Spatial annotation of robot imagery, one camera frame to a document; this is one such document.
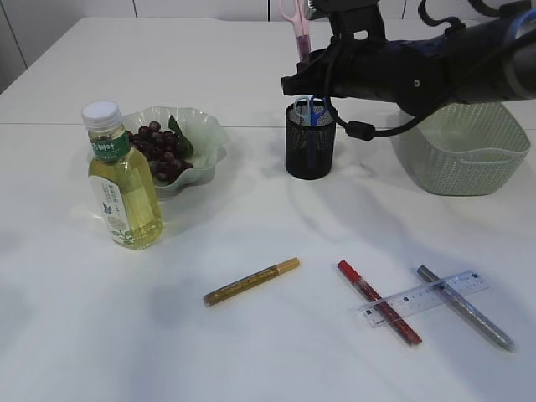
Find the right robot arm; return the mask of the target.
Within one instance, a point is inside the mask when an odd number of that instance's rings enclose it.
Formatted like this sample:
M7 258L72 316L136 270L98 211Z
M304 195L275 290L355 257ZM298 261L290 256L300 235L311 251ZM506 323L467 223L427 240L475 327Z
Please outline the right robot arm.
M330 44L282 78L284 95L390 102L412 116L450 103L535 97L535 11L526 2L472 27L448 18L443 34L419 40L387 39L376 1L315 1L312 8L328 18Z

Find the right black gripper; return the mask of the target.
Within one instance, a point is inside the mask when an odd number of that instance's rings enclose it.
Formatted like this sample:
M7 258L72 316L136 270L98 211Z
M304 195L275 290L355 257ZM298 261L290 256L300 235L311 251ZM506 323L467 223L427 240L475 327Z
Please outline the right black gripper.
M281 79L284 95L315 95L393 102L418 116L454 83L443 37L428 40L386 38L376 1L313 1L329 20L332 37L312 51L297 72Z

